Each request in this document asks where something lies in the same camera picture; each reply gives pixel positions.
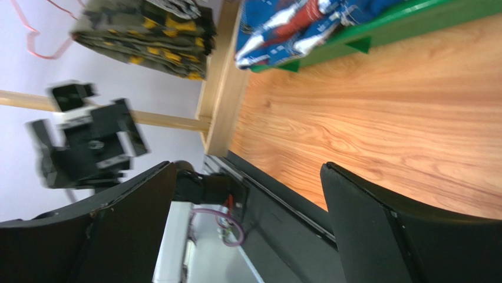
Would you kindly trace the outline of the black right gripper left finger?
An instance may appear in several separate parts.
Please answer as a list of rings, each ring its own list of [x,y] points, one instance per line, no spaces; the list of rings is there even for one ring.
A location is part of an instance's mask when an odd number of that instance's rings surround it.
[[[31,220],[1,223],[2,282],[151,282],[176,187],[161,162]]]

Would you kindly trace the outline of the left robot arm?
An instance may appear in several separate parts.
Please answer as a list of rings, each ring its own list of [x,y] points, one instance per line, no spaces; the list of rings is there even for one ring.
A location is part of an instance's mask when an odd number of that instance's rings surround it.
[[[37,217],[38,282],[151,282],[172,201],[235,205],[245,199],[245,189],[230,176],[203,175],[185,161],[161,162],[121,182],[132,156],[120,133],[135,156],[148,153],[127,101],[91,106],[92,84],[68,83],[49,92],[63,116],[58,128],[65,144],[53,144],[44,121],[31,123],[46,184],[95,193]]]

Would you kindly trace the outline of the blue white patterned trousers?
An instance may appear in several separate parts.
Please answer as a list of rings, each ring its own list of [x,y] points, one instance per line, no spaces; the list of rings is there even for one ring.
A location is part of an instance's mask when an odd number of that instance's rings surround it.
[[[396,0],[243,1],[235,65],[276,66],[306,57],[338,28],[365,24]]]

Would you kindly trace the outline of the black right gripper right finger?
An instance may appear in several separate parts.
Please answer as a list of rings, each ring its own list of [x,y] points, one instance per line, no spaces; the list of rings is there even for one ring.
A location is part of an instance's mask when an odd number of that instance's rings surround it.
[[[328,162],[320,172],[348,282],[500,282],[501,221],[431,206]]]

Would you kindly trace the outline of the pink wire hanger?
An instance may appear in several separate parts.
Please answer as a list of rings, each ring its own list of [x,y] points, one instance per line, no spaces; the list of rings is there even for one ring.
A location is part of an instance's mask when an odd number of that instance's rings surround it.
[[[58,60],[72,45],[69,31],[87,1],[5,1],[4,34],[15,49]]]

